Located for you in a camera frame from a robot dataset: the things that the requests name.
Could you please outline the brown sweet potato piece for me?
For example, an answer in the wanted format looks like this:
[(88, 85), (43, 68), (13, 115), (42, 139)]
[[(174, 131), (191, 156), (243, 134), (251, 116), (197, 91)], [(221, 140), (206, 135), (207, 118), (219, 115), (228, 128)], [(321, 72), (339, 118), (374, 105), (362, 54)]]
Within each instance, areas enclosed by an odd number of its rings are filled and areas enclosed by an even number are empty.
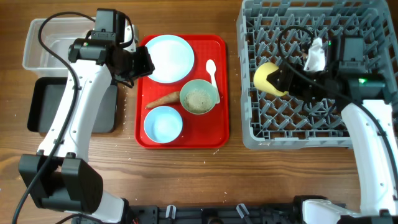
[(175, 92), (165, 95), (155, 101), (148, 103), (146, 105), (146, 109), (150, 110), (150, 109), (156, 108), (158, 106), (174, 104), (174, 103), (179, 103), (179, 102), (180, 102), (180, 92), (175, 91)]

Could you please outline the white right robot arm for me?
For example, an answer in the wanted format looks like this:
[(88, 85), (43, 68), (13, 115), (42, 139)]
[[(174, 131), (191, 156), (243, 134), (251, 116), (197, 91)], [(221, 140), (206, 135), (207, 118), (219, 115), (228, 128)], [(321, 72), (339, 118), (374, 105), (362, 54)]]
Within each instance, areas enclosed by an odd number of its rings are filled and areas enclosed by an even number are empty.
[(324, 198), (299, 200), (302, 223), (397, 223), (397, 142), (386, 82), (360, 71), (299, 72), (287, 64), (261, 65), (257, 89), (284, 96), (335, 100), (351, 138), (361, 188), (359, 212)]

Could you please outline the green bowl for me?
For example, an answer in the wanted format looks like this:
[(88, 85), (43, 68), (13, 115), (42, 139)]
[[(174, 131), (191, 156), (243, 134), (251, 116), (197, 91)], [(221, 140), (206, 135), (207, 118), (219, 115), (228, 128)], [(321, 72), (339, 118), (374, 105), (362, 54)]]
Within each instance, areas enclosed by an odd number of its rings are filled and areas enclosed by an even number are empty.
[(208, 82), (206, 80), (202, 80), (202, 79), (191, 80), (191, 81), (187, 82), (186, 84), (184, 84), (184, 86), (180, 90), (180, 103), (183, 106), (183, 108), (185, 109), (185, 107), (183, 105), (183, 99), (185, 98), (185, 95), (189, 91), (192, 91), (194, 89), (205, 90), (210, 94), (211, 99), (213, 101), (213, 107), (211, 108), (211, 110), (212, 110), (216, 105), (216, 91), (210, 82)]

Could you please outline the small light blue bowl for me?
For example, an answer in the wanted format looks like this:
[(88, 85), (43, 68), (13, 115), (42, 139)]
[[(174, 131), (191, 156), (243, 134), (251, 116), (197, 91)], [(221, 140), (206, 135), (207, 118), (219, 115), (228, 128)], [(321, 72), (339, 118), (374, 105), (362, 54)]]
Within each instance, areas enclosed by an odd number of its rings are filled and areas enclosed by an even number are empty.
[(158, 106), (149, 111), (144, 119), (144, 131), (147, 137), (159, 144), (176, 140), (183, 128), (180, 113), (170, 106)]

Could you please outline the yellow plastic cup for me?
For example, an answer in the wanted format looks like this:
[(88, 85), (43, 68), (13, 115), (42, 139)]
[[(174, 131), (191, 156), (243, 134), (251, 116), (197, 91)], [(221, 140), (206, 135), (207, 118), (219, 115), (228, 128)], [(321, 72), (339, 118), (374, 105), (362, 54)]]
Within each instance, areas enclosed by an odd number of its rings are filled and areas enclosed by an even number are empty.
[(267, 80), (267, 78), (279, 71), (279, 67), (272, 63), (272, 62), (266, 62), (263, 63), (261, 66), (259, 66), (254, 74), (253, 77), (253, 84), (254, 86), (260, 90), (264, 91), (266, 93), (272, 94), (274, 96), (284, 96), (288, 94), (289, 92), (287, 91), (279, 91), (274, 85), (271, 84)]

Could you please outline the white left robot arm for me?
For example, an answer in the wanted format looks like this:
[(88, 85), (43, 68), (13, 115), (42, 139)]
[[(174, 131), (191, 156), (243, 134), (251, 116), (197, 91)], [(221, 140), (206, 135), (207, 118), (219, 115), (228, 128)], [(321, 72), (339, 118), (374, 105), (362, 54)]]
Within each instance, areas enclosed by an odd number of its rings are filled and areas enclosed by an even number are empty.
[(98, 223), (132, 223), (129, 202), (103, 189), (103, 179), (88, 164), (96, 115), (112, 80), (132, 87), (150, 75), (154, 65), (147, 47), (135, 52), (111, 40), (77, 39), (70, 47), (68, 83), (55, 119), (36, 154), (24, 154), (19, 173), (26, 190), (12, 221), (27, 197), (36, 207), (69, 212)]

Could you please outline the rice grains heap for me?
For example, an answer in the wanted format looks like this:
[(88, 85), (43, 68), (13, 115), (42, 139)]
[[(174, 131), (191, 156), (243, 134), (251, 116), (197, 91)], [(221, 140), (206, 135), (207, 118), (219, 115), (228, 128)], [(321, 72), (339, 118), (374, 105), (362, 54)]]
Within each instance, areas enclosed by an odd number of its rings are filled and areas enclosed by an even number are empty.
[(183, 105), (191, 113), (203, 114), (211, 110), (213, 101), (207, 91), (194, 89), (185, 95)]

